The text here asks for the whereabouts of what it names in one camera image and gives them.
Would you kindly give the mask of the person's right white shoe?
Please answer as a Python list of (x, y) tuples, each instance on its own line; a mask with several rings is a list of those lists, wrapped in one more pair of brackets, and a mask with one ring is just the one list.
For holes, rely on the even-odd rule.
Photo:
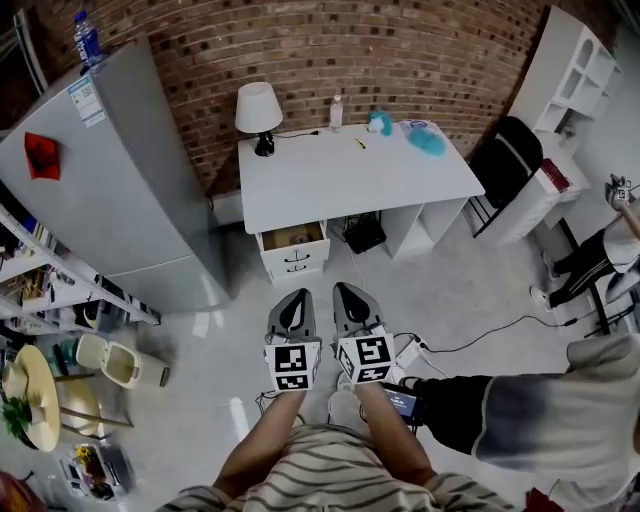
[(350, 387), (336, 390), (328, 401), (329, 423), (369, 437), (368, 424), (360, 414), (360, 402)]

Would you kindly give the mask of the blue label water bottle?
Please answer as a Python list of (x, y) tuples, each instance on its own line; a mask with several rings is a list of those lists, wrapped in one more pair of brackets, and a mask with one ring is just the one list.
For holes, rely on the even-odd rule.
[(81, 10), (74, 17), (74, 42), (82, 63), (88, 67), (98, 66), (104, 59), (99, 35), (96, 27), (90, 22), (86, 10)]

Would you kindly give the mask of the white closed drawer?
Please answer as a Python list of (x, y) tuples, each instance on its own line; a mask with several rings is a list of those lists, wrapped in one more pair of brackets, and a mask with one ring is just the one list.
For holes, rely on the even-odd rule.
[(320, 276), (324, 270), (324, 262), (297, 262), (270, 268), (271, 282), (276, 287), (284, 287), (302, 283), (305, 280)]

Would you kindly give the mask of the black router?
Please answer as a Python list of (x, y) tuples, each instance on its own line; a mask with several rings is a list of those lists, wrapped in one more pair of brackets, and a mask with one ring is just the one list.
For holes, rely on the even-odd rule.
[(364, 253), (386, 241), (381, 217), (381, 211), (374, 211), (344, 219), (342, 235), (355, 254)]

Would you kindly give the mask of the beige trash bin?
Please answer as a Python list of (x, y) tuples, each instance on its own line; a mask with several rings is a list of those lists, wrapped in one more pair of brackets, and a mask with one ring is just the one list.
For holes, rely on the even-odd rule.
[(165, 387), (170, 374), (169, 366), (156, 357), (91, 333), (84, 333), (79, 338), (75, 357), (79, 365), (100, 370), (126, 389), (140, 385)]

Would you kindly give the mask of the person's striped shirt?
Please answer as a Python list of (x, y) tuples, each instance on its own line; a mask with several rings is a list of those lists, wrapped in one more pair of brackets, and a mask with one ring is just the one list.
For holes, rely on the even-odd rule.
[(265, 480), (230, 495), (215, 486), (182, 490), (155, 512), (517, 512), (467, 476), (444, 473), (424, 484), (391, 476), (365, 437), (342, 427), (292, 430)]

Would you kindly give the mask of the white power strip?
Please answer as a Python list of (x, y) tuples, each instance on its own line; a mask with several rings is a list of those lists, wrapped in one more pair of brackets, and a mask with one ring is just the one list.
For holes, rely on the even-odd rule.
[(396, 355), (394, 369), (405, 372), (416, 361), (426, 362), (423, 343), (420, 336), (412, 334), (410, 341)]

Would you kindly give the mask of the round wooden table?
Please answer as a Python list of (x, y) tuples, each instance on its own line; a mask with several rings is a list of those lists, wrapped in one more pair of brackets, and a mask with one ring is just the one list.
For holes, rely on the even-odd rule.
[(41, 350), (25, 345), (17, 353), (13, 363), (26, 379), (23, 398), (35, 411), (35, 422), (25, 433), (29, 441), (40, 451), (52, 452), (60, 439), (61, 418), (56, 383), (47, 359)]

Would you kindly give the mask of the person's left forearm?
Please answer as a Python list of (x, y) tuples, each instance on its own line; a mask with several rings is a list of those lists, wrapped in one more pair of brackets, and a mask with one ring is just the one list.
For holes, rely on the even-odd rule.
[(292, 391), (273, 400), (223, 464), (216, 489), (235, 499), (267, 477), (282, 456), (305, 396), (305, 391)]

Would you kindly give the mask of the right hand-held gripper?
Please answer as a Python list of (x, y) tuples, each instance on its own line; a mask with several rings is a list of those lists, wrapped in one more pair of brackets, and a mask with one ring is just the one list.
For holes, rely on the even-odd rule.
[(371, 332), (384, 324), (379, 303), (364, 290), (337, 282), (332, 291), (334, 323), (340, 337), (333, 343), (334, 356), (353, 385), (386, 381), (395, 365), (396, 351), (392, 334)]

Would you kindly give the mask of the white cabinet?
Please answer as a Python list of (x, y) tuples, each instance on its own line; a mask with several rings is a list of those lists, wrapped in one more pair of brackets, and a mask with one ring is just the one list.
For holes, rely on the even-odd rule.
[(583, 23), (553, 7), (508, 115), (522, 121), (541, 144), (543, 157), (567, 178), (560, 191), (538, 170), (507, 205), (480, 208), (483, 196), (467, 205), (474, 234), (494, 245), (516, 242), (538, 224), (549, 228), (561, 220), (583, 192), (591, 188), (575, 154), (605, 113), (622, 78), (622, 70), (596, 35)]

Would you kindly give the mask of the white desk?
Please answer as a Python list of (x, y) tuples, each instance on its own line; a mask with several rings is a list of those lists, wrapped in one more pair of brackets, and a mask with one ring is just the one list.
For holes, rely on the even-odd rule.
[[(360, 139), (367, 149), (355, 142)], [(401, 128), (389, 137), (363, 124), (275, 140), (259, 157), (254, 142), (238, 144), (245, 230), (257, 233), (381, 211), (392, 260), (428, 253), (469, 198), (484, 188), (451, 141), (434, 157), (411, 146)]]

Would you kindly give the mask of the clear storage box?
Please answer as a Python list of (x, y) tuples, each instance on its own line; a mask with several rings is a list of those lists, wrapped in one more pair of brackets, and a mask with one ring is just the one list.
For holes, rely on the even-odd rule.
[(119, 446), (73, 444), (56, 459), (73, 497), (97, 503), (116, 502), (133, 489), (130, 465)]

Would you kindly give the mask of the person's right forearm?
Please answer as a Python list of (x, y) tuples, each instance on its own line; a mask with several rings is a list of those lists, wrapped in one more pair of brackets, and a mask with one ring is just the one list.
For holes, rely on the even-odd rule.
[(411, 433), (379, 383), (357, 385), (358, 397), (379, 459), (396, 479), (424, 485), (436, 472), (423, 446)]

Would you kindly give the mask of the round wooden stool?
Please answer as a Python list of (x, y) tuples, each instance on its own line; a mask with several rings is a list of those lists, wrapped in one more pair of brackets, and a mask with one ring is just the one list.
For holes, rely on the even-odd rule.
[(108, 437), (107, 427), (133, 429), (129, 419), (111, 419), (102, 414), (100, 402), (88, 384), (94, 377), (92, 373), (85, 373), (54, 378), (61, 428), (96, 441)]

